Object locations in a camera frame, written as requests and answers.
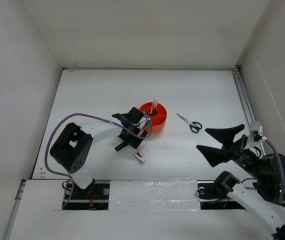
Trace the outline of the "pink highlighter marker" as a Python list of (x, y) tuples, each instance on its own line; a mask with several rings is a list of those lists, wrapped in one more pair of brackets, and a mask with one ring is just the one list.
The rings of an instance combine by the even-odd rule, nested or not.
[(114, 149), (119, 152), (120, 150), (122, 150), (123, 148), (127, 147), (129, 144), (125, 141), (123, 141), (121, 144), (117, 145)]

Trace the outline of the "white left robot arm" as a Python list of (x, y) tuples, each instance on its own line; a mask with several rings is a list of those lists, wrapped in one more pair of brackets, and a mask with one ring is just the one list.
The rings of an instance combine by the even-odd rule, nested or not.
[(118, 137), (122, 143), (115, 147), (118, 152), (130, 146), (137, 149), (150, 133), (144, 126), (151, 127), (151, 118), (133, 107), (127, 113), (115, 113), (109, 119), (89, 116), (97, 122), (91, 124), (86, 130), (74, 122), (68, 123), (57, 139), (52, 134), (48, 140), (45, 156), (49, 156), (65, 169), (64, 177), (71, 179), (72, 188), (82, 198), (89, 198), (95, 191), (95, 179), (85, 166), (91, 147), (103, 140)]

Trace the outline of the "pink gel pen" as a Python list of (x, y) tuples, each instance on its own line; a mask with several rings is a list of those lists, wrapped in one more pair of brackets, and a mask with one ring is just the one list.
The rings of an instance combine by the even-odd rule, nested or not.
[(157, 108), (157, 104), (158, 101), (156, 98), (153, 99), (152, 105), (151, 105), (151, 109), (150, 109), (150, 113), (152, 116), (154, 116), (156, 114), (156, 108)]

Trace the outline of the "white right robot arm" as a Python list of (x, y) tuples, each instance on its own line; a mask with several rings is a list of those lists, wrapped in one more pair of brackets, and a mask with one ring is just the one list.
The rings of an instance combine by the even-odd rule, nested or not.
[(197, 145), (211, 167), (235, 162), (251, 177), (253, 188), (261, 199), (251, 195), (242, 181), (223, 171), (213, 182), (201, 185), (196, 195), (209, 203), (232, 199), (251, 212), (265, 225), (275, 240), (285, 240), (285, 156), (278, 153), (264, 136), (260, 122), (253, 121), (249, 135), (235, 136), (245, 128), (206, 128), (205, 131), (222, 144), (221, 148)]

